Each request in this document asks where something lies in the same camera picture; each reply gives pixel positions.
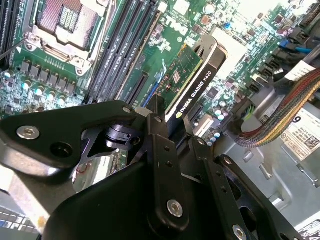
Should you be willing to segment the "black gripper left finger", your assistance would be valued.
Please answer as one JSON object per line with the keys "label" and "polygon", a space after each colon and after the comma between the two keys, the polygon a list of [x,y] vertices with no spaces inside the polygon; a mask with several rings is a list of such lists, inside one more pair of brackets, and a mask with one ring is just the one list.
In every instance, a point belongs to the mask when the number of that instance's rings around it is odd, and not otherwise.
{"label": "black gripper left finger", "polygon": [[53,209],[49,221],[64,201],[78,194],[72,174],[80,164],[127,150],[125,168],[147,167],[149,225],[182,232],[189,212],[183,208],[183,178],[176,145],[168,136],[164,99],[154,96],[146,109],[147,115],[141,115],[116,100],[9,117],[0,123],[0,163],[22,179],[29,196],[44,197],[42,205]]}

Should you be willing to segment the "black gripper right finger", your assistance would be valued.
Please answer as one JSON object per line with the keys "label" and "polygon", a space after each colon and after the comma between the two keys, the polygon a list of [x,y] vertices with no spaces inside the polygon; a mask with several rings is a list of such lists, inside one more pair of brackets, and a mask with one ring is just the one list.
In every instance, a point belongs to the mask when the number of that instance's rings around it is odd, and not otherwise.
{"label": "black gripper right finger", "polygon": [[212,240],[300,240],[301,235],[226,155],[214,157],[183,120],[183,173],[200,182],[195,197],[199,222]]}

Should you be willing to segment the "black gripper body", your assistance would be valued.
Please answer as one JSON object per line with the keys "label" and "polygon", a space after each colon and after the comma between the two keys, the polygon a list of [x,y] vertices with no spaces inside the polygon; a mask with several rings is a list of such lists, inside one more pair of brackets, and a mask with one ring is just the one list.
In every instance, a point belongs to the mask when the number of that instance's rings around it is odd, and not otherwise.
{"label": "black gripper body", "polygon": [[189,224],[179,232],[149,224],[151,190],[147,166],[138,163],[64,201],[49,218],[45,240],[231,240],[210,190],[182,178]]}

